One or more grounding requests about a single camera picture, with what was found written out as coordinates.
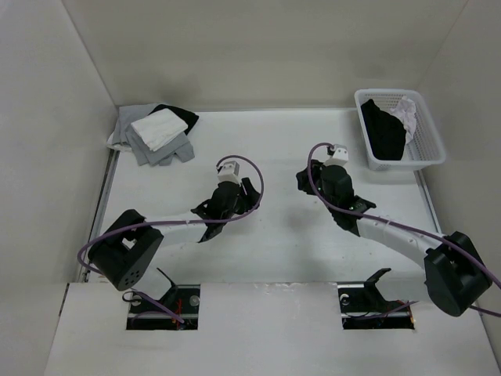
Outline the black tank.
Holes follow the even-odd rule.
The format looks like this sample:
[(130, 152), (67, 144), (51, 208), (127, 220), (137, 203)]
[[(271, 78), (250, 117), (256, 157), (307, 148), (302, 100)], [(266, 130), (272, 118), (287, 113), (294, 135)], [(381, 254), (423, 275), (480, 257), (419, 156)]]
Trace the black tank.
[(405, 149), (403, 123), (382, 111), (372, 99), (361, 105), (362, 116), (373, 156), (382, 161), (399, 161)]
[(154, 114), (158, 111), (161, 110), (170, 110), (173, 114), (178, 116), (181, 120), (183, 120), (187, 124), (187, 129), (184, 131), (186, 135), (188, 135), (195, 124), (199, 120), (199, 116), (191, 111), (179, 108), (179, 107), (174, 107), (166, 104), (159, 104), (156, 107), (153, 108), (153, 110), (150, 112), (150, 114)]

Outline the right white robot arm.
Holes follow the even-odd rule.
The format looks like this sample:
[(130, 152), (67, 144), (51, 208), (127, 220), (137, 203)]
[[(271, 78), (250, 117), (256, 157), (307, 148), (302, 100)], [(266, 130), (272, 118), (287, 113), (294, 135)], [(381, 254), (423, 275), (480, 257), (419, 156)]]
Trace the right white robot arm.
[(341, 229), (382, 244), (422, 268), (427, 295), (443, 313), (461, 316), (492, 286), (467, 235), (416, 233), (377, 217), (372, 213), (377, 206), (355, 194), (345, 168), (314, 160), (296, 174), (296, 180), (300, 191), (326, 201)]

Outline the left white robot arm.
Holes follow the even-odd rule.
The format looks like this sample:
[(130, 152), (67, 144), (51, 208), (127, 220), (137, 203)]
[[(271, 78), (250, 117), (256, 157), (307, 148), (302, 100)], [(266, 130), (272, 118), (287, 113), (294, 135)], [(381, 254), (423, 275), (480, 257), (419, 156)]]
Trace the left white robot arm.
[(212, 196), (180, 219), (147, 219), (128, 209), (106, 231), (110, 236), (90, 247), (88, 259), (118, 291), (136, 290), (148, 295), (158, 312), (175, 305), (174, 283), (155, 260), (160, 248), (207, 242), (222, 232), (225, 224), (258, 207), (261, 194), (248, 178), (240, 183), (220, 182)]

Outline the folded grey tank top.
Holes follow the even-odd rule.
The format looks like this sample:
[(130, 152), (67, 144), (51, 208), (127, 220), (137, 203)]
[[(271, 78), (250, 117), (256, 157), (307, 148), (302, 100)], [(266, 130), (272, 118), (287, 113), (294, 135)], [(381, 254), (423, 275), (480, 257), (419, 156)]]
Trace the folded grey tank top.
[(164, 103), (124, 106), (106, 146), (130, 151), (138, 165), (168, 166), (174, 158), (191, 161), (195, 152), (188, 134), (199, 116)]

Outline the folded black tank top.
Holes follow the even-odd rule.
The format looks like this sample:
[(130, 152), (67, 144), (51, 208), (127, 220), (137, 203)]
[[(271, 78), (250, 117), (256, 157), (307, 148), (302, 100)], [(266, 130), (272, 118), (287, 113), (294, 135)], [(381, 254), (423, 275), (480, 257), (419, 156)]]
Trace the folded black tank top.
[(159, 104), (156, 107), (153, 108), (153, 110), (150, 112), (150, 114), (154, 114), (158, 111), (161, 110), (170, 110), (173, 114), (178, 116), (181, 120), (183, 120), (187, 124), (187, 129), (184, 131), (186, 135), (188, 135), (195, 124), (199, 120), (199, 116), (191, 111), (179, 108), (179, 107), (174, 107), (166, 104)]

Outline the folded white tank top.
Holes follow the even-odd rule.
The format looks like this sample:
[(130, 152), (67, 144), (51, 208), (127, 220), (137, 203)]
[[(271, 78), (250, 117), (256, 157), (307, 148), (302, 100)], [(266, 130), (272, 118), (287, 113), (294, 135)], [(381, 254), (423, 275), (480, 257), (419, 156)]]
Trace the folded white tank top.
[(132, 122), (132, 128), (151, 151), (157, 151), (187, 129), (170, 110), (161, 110)]

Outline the white crumpled tank top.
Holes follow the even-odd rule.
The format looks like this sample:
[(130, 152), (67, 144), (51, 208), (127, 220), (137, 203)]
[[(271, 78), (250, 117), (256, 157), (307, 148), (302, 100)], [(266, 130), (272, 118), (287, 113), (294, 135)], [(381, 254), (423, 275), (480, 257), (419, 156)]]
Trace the white crumpled tank top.
[(388, 113), (400, 120), (405, 130), (405, 144), (413, 141), (417, 128), (416, 104), (408, 96), (403, 96)]

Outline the white plastic laundry basket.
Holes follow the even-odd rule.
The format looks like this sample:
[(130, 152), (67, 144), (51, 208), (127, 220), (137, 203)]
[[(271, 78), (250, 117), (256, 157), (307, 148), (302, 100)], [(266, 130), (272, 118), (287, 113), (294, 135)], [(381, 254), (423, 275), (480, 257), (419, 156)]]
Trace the white plastic laundry basket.
[[(402, 97), (416, 104), (416, 130), (413, 139), (405, 145), (402, 159), (399, 161), (384, 161), (376, 158), (370, 146), (361, 105), (372, 100), (381, 110), (395, 108)], [(417, 91), (407, 89), (359, 89), (354, 94), (363, 139), (366, 145), (366, 157), (369, 169), (373, 171), (419, 171), (431, 165), (442, 164), (446, 152), (435, 127), (434, 120), (424, 98)]]

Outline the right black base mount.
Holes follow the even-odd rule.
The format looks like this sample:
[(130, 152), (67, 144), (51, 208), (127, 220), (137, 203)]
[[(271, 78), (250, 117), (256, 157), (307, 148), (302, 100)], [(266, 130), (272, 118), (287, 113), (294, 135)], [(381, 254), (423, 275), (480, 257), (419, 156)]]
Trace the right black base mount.
[(377, 270), (367, 280), (340, 283), (337, 293), (344, 330), (414, 330), (411, 302), (387, 300), (377, 282), (391, 268)]

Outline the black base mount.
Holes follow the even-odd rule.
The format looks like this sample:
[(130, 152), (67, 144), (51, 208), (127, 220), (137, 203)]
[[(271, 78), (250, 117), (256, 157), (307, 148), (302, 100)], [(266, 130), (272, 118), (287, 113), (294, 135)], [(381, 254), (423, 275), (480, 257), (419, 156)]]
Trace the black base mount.
[(414, 330), (411, 302), (387, 300), (377, 282), (391, 268), (377, 270), (367, 280), (340, 283), (337, 293), (344, 330)]
[(168, 289), (157, 300), (183, 322), (177, 321), (164, 309), (144, 299), (136, 292), (127, 291), (122, 301), (128, 303), (126, 329), (128, 331), (196, 331), (199, 323), (200, 285), (176, 284), (163, 270), (157, 268), (160, 281), (166, 282)]

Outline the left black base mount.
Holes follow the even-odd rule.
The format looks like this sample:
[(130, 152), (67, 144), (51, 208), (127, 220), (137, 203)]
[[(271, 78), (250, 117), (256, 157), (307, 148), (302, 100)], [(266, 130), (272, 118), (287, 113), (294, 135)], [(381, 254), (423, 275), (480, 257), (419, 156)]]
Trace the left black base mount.
[(164, 309), (144, 299), (136, 292), (127, 291), (122, 301), (128, 303), (126, 329), (128, 331), (196, 331), (199, 323), (200, 285), (176, 284), (163, 270), (157, 268), (160, 281), (166, 282), (168, 289), (157, 300), (183, 322), (177, 321)]

